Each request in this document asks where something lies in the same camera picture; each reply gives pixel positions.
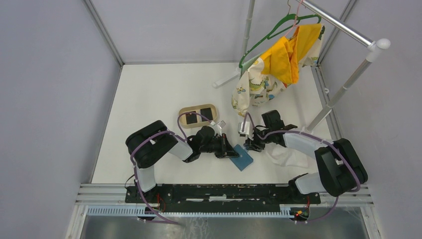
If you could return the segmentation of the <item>beige oval tray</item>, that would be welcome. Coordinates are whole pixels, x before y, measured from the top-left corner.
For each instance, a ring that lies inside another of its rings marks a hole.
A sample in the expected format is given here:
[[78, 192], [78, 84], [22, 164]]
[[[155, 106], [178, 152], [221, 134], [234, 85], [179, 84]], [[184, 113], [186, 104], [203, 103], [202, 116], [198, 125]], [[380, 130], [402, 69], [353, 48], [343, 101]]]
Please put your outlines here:
[[[203, 109], [203, 108], [211, 108], [212, 109], [212, 114], [213, 114], [213, 120], [212, 121], [216, 121], [218, 119], [217, 108], [212, 104], [190, 106], [190, 107], [181, 108], [179, 110], [179, 115], [178, 115], [179, 125], [182, 128], [195, 128], [195, 127], [202, 127], [202, 126], [205, 126], [205, 125], [209, 125], [209, 121], [211, 121], [211, 120], [205, 118], [203, 115], [200, 114], [200, 109]], [[197, 115], [198, 122], [195, 123], [195, 124], [186, 125], [185, 114], [187, 112], [195, 112], [196, 115]]]

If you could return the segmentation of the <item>blue card holder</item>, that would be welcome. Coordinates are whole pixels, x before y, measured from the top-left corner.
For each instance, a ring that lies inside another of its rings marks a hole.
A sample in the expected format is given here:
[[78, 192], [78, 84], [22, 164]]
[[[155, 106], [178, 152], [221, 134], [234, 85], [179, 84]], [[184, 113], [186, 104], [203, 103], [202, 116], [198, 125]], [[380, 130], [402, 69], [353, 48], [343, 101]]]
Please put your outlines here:
[[238, 154], [238, 157], [231, 157], [230, 161], [237, 167], [239, 171], [245, 170], [254, 162], [253, 158], [248, 154], [248, 151], [241, 145], [237, 144], [233, 149]]

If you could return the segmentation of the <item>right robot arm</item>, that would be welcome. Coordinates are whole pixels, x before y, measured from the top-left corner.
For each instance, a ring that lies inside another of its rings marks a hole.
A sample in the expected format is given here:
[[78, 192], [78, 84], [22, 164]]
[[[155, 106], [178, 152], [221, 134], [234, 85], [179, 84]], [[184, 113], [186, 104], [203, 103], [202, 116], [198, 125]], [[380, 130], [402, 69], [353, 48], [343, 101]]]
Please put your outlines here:
[[262, 114], [263, 126], [255, 125], [246, 113], [238, 125], [238, 133], [245, 137], [244, 147], [262, 152], [268, 144], [293, 149], [316, 161], [317, 172], [303, 174], [289, 181], [288, 198], [302, 202], [308, 194], [327, 192], [338, 197], [357, 192], [368, 181], [368, 174], [353, 145], [346, 138], [324, 140], [310, 133], [298, 131], [294, 124], [285, 124], [277, 110]]

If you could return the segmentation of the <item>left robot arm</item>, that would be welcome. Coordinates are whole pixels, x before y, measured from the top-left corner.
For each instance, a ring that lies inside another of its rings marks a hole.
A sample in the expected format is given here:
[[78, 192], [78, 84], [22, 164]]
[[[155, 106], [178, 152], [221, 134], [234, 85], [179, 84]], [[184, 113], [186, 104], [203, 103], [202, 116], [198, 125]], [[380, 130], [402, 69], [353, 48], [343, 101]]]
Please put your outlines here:
[[195, 135], [181, 140], [161, 120], [157, 120], [131, 134], [125, 144], [134, 168], [137, 196], [145, 203], [156, 198], [154, 165], [168, 153], [184, 163], [199, 159], [202, 153], [212, 153], [218, 159], [240, 157], [225, 133], [217, 133], [212, 126], [207, 125], [201, 127]]

